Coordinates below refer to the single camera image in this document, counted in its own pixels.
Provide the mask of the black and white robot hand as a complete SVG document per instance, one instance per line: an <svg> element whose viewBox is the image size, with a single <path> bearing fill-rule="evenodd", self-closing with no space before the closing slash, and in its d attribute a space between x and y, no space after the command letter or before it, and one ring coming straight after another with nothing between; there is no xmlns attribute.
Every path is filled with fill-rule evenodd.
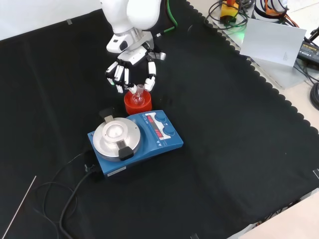
<svg viewBox="0 0 319 239"><path fill-rule="evenodd" d="M164 52L154 52L147 43L134 50L123 51L105 71L108 82L115 86L118 93L129 90L132 94L137 92L137 85L130 80L130 68L145 60L148 67L148 77L145 79L144 89L151 92L156 83L157 68L155 60L165 60Z"/></svg>

